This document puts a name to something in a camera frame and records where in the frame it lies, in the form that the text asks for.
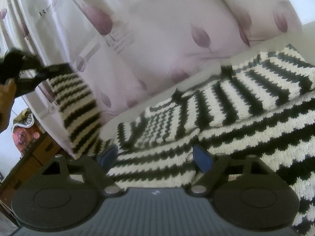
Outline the person's hand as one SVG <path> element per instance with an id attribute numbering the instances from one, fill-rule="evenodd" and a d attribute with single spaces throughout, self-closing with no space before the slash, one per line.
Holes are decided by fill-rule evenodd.
<path id="1" fill-rule="evenodd" d="M 1 85 L 1 96 L 0 96 L 0 112 L 1 112 L 1 133 L 8 128 L 11 110 L 14 104 L 16 84 L 13 78 L 6 81 L 4 85 Z"/>

